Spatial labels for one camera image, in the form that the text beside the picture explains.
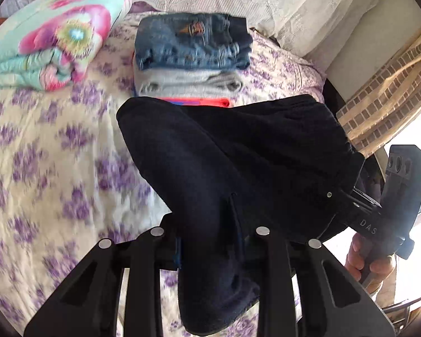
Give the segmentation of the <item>right hand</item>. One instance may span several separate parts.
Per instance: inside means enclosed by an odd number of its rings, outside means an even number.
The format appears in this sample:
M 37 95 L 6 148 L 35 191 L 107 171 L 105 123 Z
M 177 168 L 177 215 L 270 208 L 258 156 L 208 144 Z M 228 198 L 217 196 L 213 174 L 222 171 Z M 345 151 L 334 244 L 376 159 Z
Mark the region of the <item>right hand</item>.
M 356 281 L 360 281 L 361 272 L 365 268 L 365 259 L 360 254 L 364 241 L 365 238 L 358 233 L 353 236 L 344 265 Z M 392 256 L 375 259 L 370 263 L 370 273 L 374 274 L 374 278 L 367 287 L 370 295 L 381 289 L 383 282 L 394 271 L 395 265 L 396 262 Z

